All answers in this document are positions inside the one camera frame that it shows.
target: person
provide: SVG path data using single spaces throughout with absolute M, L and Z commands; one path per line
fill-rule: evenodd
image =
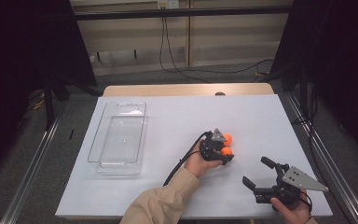
M 200 148 L 198 142 L 193 152 Z M 172 177 L 168 185 L 149 189 L 141 193 L 125 212 L 120 224 L 129 223 L 177 223 L 185 210 L 190 196 L 200 185 L 199 178 L 208 170 L 218 167 L 221 161 L 205 161 L 199 153 L 192 154 Z M 271 199 L 272 205 L 282 214 L 287 224 L 315 224 L 310 217 L 307 205 L 300 203 L 296 208 L 289 209 L 276 198 Z

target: beige sleeve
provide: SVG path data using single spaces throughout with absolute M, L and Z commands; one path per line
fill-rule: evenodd
M 318 224 L 313 217 L 306 224 Z
M 139 195 L 120 223 L 177 223 L 186 201 L 198 186 L 199 180 L 187 169 L 180 168 L 167 186 Z

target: metal rail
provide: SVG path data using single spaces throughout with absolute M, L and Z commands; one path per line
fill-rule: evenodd
M 19 188 L 17 189 L 16 194 L 14 195 L 13 199 L 11 200 L 4 216 L 1 219 L 0 224 L 14 224 L 17 221 L 17 218 L 19 217 L 21 213 L 21 209 L 24 206 L 25 200 L 27 199 L 27 196 L 29 192 L 31 191 L 34 179 L 37 175 L 37 172 L 39 170 L 39 167 L 42 163 L 43 158 L 46 155 L 46 152 L 48 151 L 48 147 L 54 137 L 54 134 L 57 130 L 57 127 L 60 123 L 62 112 L 64 110 L 65 105 L 63 105 L 62 111 L 58 113 L 57 118 L 53 121 L 51 124 L 49 130 L 45 131 L 45 134 L 43 135 L 43 138 L 39 144 L 39 147 L 36 150 L 36 153 L 34 154 L 34 158 L 31 161 L 30 166 L 28 167 L 28 170 L 24 176 L 24 178 L 21 181 L 21 184 Z
M 293 94 L 288 94 L 288 99 L 296 115 L 301 118 L 302 113 L 297 98 Z M 310 124 L 308 122 L 303 122 L 302 125 L 306 134 L 310 136 Z M 319 137 L 315 130 L 312 131 L 311 142 L 319 156 L 319 159 L 321 159 L 322 163 L 324 164 L 327 173 L 330 175 L 331 179 L 335 183 L 339 194 L 341 195 L 342 199 L 350 210 L 352 217 L 354 218 L 356 223 L 358 223 L 357 196 L 354 194 L 350 185 L 345 180 L 342 173 L 339 171 L 338 167 L 336 166 L 336 163 L 334 162 L 333 158 L 330 156 L 330 153 L 322 142 L 322 139 Z
M 77 12 L 74 15 L 38 15 L 37 18 L 46 21 L 93 21 L 163 17 L 194 17 L 194 16 L 228 16 L 289 13 L 290 6 L 276 7 L 218 7 L 218 8 L 179 8 L 179 9 L 149 9 L 133 11 L 110 12 Z

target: transparent plastic bin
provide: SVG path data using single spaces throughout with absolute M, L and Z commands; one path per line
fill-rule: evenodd
M 107 103 L 89 163 L 98 175 L 131 176 L 141 171 L 146 103 Z

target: white table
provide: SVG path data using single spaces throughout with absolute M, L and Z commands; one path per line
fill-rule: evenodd
M 92 139 L 107 102 L 146 102 L 147 124 L 141 173 L 134 178 L 100 178 L 88 164 Z M 276 184 L 276 172 L 260 162 L 267 156 L 315 177 L 277 95 L 101 97 L 56 216 L 120 218 L 144 190 L 160 187 L 179 159 L 205 131 L 233 136 L 235 157 L 201 178 L 183 218 L 276 217 L 270 204 L 258 204 L 242 183 Z M 312 215 L 331 216 L 324 194 L 310 191 Z

